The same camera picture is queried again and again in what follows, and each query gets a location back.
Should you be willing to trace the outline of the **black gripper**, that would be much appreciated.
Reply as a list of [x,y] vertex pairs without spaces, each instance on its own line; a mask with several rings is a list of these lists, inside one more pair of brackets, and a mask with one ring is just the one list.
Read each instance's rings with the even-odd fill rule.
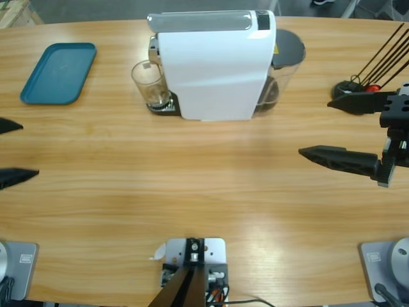
[[387,128],[381,162],[376,154],[354,152],[336,146],[300,148],[299,154],[336,171],[370,178],[374,178],[378,172],[378,185],[389,187],[395,167],[408,167],[408,95],[396,94],[396,91],[350,93],[327,104],[348,114],[381,112],[380,126]]

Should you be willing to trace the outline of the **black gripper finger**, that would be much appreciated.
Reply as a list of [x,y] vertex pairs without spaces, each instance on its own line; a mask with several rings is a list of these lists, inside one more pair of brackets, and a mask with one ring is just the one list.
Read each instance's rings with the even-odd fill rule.
[[0,118],[0,134],[5,134],[11,131],[20,130],[24,127],[12,120],[6,118]]
[[22,168],[1,168],[1,190],[23,183],[39,174],[38,170]]

